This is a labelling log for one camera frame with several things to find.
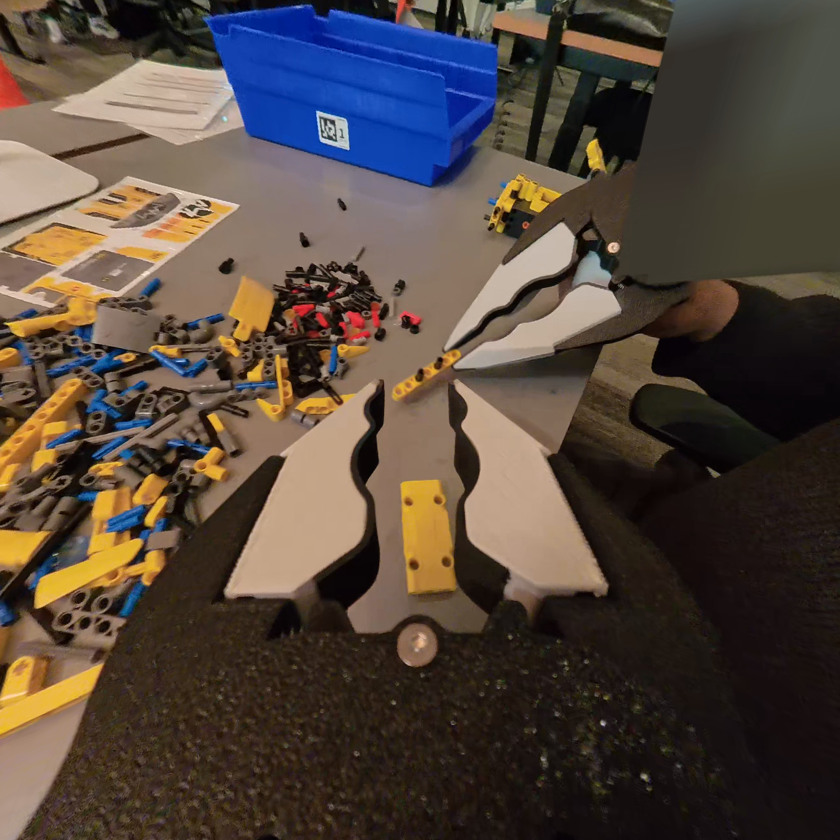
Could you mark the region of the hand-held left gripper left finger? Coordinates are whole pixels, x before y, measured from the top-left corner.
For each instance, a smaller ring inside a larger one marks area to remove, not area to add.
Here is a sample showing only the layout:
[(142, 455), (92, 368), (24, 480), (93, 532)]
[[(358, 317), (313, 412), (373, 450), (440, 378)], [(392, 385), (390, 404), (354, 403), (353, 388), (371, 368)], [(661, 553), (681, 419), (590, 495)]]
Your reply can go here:
[(378, 575), (375, 503), (367, 483), (380, 458), (383, 380), (373, 380), (280, 454), (266, 502), (225, 597), (315, 601), (348, 609)]

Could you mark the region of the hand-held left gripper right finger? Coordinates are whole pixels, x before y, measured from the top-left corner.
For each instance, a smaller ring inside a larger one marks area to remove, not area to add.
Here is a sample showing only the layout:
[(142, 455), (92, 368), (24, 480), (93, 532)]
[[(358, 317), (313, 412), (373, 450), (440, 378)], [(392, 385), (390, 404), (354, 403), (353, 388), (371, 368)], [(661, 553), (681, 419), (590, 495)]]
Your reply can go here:
[(480, 610), (604, 598), (608, 582), (557, 479), (552, 453), (461, 382), (448, 386), (455, 468), (456, 580)]

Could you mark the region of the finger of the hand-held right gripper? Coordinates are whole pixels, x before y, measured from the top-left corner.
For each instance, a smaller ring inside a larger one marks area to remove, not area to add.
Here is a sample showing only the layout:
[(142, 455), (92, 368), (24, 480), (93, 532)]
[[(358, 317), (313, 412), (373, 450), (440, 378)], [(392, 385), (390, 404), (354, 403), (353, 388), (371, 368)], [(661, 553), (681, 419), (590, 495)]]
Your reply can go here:
[(520, 323), (509, 335), (483, 342), (455, 363), (459, 371), (487, 370), (554, 355), (560, 344), (621, 313), (614, 292), (583, 284), (572, 288), (558, 307), (541, 319)]
[[(516, 307), (531, 290), (558, 286), (560, 276), (572, 265), (576, 236), (565, 224), (557, 224), (516, 256), (499, 264), (486, 285), (469, 304), (444, 343), (444, 352), (459, 350), (471, 340), (481, 338), (487, 325)], [(483, 339), (473, 354), (553, 354), (548, 333), (550, 325), (541, 321), (519, 322), (506, 336), (494, 341)]]

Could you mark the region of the yellow rectangular panel brick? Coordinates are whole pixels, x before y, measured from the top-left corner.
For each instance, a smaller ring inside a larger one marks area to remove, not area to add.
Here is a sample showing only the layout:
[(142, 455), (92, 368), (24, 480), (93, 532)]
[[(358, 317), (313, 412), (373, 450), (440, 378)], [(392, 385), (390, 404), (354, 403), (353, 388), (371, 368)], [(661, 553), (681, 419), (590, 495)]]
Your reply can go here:
[(404, 481), (400, 492), (408, 594), (454, 592), (457, 588), (454, 542), (441, 481)]

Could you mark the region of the yellow beam with black pins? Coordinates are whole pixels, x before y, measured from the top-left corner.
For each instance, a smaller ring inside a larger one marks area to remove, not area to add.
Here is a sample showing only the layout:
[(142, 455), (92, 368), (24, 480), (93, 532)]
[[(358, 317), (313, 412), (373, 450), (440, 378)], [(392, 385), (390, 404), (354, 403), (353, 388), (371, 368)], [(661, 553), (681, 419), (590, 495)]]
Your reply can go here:
[(451, 350), (438, 356), (433, 362), (418, 368), (414, 373), (392, 388), (392, 399), (397, 403), (404, 403), (420, 393), (432, 383), (441, 380), (461, 358), (459, 350)]

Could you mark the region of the person's right forearm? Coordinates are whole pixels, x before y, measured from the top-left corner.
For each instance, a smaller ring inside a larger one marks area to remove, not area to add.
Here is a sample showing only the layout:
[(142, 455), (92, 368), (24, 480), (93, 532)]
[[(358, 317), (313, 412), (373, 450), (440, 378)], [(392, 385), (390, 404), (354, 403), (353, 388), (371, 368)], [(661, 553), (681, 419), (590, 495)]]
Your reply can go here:
[(653, 372), (694, 382), (781, 442), (838, 419), (839, 300), (725, 281), (739, 294), (725, 329), (706, 342), (657, 339)]

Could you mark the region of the person's right hand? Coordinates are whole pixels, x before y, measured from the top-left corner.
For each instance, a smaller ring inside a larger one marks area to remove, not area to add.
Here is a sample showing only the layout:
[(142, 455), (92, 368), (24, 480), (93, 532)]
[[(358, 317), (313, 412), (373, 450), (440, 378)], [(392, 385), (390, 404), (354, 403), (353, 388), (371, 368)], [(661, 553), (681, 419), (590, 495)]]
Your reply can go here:
[(669, 308), (643, 334), (659, 339), (706, 342), (715, 338), (739, 308), (739, 292), (725, 280), (692, 283), (687, 299)]

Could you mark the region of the yellow black brick assembly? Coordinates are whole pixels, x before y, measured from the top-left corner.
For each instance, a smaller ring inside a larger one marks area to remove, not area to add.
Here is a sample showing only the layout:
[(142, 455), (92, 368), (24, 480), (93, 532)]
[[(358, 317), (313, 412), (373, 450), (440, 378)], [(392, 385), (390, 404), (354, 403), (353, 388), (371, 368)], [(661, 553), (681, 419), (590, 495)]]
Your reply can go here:
[(519, 238), (529, 229), (536, 216), (562, 195), (547, 186), (519, 174), (500, 184), (500, 194), (488, 200), (490, 213), (486, 216), (491, 233)]

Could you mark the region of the wooden desk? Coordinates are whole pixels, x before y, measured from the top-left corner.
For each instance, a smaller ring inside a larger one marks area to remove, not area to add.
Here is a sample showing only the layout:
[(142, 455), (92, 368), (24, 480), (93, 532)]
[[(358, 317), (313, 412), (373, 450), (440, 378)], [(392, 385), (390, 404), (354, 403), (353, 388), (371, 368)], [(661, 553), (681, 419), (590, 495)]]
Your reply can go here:
[(545, 44), (524, 152), (526, 161), (537, 160), (555, 70), (572, 70), (579, 75), (549, 156), (549, 167), (562, 172), (570, 169), (599, 84), (608, 80), (619, 88), (629, 88), (636, 81), (650, 82), (664, 55), (662, 49), (569, 29), (563, 14), (539, 14), (531, 9), (496, 11), (491, 42), (497, 45), (503, 33)]

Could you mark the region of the pile of black red pins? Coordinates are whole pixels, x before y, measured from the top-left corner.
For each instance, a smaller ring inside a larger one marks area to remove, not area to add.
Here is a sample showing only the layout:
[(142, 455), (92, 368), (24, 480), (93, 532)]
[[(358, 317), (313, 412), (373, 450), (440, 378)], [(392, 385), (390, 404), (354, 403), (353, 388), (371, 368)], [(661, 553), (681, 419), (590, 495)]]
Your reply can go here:
[(396, 329), (418, 334), (424, 318), (402, 303), (406, 282), (389, 295), (348, 261), (313, 262), (289, 270), (273, 287), (266, 328), (266, 357), (295, 397), (332, 393), (351, 362), (383, 343)]

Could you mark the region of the large yellow panel brick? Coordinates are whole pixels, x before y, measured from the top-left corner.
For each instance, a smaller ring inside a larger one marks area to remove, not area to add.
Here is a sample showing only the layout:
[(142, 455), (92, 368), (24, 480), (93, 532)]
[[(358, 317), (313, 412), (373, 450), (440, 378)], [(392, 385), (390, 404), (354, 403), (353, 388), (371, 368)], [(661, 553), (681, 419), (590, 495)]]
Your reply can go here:
[(228, 316), (237, 322), (233, 338), (247, 342), (253, 333), (264, 333), (269, 325), (275, 297), (271, 290), (242, 276)]

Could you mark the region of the pile of yellow blue bricks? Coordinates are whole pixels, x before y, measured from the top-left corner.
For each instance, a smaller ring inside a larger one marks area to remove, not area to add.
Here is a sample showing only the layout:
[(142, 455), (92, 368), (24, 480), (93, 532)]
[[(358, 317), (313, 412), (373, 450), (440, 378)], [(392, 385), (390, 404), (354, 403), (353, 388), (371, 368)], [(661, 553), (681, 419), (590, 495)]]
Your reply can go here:
[(157, 277), (2, 324), (2, 741), (86, 704), (213, 508), (360, 390), (295, 397), (266, 332), (173, 308)]

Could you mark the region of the blue plastic storage bin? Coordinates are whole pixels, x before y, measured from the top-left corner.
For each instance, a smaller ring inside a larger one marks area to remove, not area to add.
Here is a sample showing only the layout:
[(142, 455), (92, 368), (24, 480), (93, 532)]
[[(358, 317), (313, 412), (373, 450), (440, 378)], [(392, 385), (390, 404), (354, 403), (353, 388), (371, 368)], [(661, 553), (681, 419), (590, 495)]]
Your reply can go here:
[(434, 186), (493, 120), (492, 44), (309, 5), (206, 24), (252, 138)]

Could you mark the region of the white printed paper sheets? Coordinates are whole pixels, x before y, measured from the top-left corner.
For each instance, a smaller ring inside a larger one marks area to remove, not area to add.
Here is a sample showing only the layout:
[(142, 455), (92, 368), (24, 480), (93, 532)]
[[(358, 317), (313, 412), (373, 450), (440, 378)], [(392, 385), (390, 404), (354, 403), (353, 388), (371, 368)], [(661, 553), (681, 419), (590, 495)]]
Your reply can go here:
[(69, 117), (120, 123), (174, 145), (244, 127), (224, 70), (144, 59), (53, 109)]

